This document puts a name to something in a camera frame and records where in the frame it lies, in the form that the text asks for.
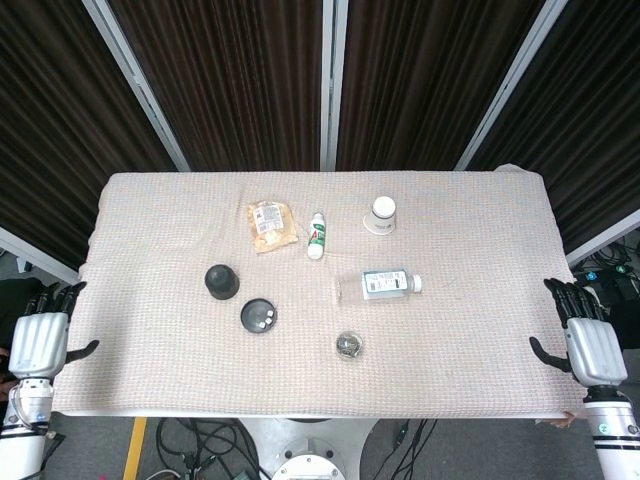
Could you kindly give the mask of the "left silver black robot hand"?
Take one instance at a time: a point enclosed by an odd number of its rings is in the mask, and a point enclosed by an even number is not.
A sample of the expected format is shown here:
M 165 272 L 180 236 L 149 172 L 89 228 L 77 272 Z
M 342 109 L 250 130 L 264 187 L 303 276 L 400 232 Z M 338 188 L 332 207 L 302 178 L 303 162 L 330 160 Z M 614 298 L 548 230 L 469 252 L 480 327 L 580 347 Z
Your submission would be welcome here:
M 8 371 L 19 381 L 52 381 L 65 365 L 87 358 L 100 345 L 97 339 L 76 350 L 68 349 L 69 327 L 77 298 L 87 283 L 61 290 L 45 287 L 32 297 L 17 319 L 9 353 Z

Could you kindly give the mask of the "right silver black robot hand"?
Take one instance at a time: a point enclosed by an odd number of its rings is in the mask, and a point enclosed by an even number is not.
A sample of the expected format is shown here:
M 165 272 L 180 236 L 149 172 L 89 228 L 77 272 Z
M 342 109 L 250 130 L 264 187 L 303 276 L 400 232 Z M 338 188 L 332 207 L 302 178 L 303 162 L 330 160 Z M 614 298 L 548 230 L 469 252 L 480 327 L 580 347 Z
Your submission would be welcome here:
M 628 378 L 618 337 L 598 298 L 589 290 L 556 278 L 543 281 L 555 302 L 566 354 L 558 357 L 529 338 L 543 364 L 570 373 L 583 387 L 616 387 Z

